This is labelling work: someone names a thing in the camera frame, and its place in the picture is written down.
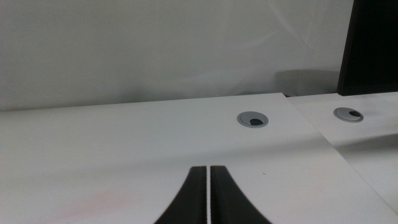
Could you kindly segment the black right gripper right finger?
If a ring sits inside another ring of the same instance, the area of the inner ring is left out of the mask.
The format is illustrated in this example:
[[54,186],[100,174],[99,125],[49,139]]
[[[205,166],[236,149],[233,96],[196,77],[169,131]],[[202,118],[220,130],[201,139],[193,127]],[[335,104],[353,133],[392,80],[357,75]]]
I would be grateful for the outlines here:
[[210,167],[211,222],[271,224],[248,200],[225,166]]

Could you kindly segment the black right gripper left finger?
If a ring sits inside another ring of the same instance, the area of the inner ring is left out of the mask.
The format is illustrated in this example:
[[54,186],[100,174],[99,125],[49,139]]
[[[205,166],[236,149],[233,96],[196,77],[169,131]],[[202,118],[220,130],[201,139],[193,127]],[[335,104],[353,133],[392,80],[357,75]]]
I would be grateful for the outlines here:
[[206,167],[191,167],[178,194],[155,224],[207,223]]

